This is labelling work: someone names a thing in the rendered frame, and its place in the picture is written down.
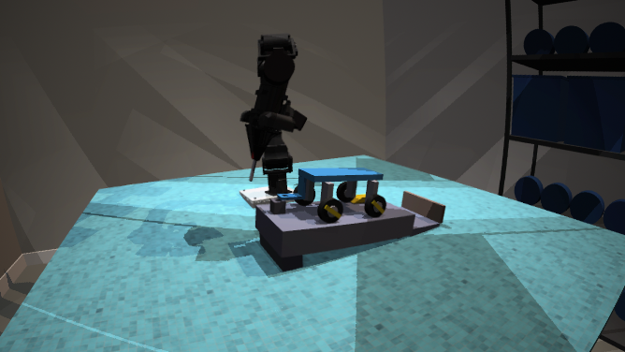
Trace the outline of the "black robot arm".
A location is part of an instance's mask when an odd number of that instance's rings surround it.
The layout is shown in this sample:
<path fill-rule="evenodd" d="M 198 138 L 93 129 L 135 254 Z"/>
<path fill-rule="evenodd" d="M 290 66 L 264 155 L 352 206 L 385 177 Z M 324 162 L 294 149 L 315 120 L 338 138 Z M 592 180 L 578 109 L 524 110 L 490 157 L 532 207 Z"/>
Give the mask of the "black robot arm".
<path fill-rule="evenodd" d="M 289 33 L 265 34 L 258 39 L 257 77 L 260 85 L 282 88 L 286 91 L 288 81 L 295 70 L 294 60 L 298 56 L 297 44 Z M 263 62 L 265 60 L 265 62 Z M 282 106 L 281 115 L 291 116 L 295 122 L 294 129 L 301 131 L 307 117 L 291 108 L 287 100 Z M 286 173 L 293 172 L 293 157 L 287 146 L 278 135 L 273 138 L 262 154 L 263 175 L 268 174 L 269 191 L 273 197 L 277 194 L 289 194 Z M 268 169 L 268 170 L 265 170 Z"/>

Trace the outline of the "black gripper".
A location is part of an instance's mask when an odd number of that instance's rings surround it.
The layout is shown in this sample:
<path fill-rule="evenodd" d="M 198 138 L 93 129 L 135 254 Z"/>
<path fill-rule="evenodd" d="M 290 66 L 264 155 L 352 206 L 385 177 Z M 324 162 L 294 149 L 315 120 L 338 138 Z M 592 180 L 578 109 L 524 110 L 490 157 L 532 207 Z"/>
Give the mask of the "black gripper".
<path fill-rule="evenodd" d="M 281 115 L 283 102 L 287 101 L 288 95 L 282 88 L 269 85 L 260 85 L 255 90 L 257 95 L 254 109 L 242 113 L 240 122 L 249 123 L 246 133 L 249 140 L 251 158 L 259 161 L 270 141 L 283 131 L 294 131 L 295 122 L 291 116 Z"/>

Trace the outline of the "dark grey ramp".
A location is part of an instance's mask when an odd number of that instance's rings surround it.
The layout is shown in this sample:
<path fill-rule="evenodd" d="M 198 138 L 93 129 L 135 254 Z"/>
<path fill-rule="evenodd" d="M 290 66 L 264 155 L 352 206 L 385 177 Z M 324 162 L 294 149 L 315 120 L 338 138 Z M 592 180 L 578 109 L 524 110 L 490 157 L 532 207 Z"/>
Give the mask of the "dark grey ramp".
<path fill-rule="evenodd" d="M 321 220 L 320 201 L 308 206 L 274 198 L 255 205 L 255 227 L 260 244 L 282 271 L 302 268 L 302 255 L 414 236 L 439 227 L 446 206 L 403 191 L 401 206 L 386 202 L 379 218 L 365 212 L 365 203 L 342 202 L 335 223 Z"/>

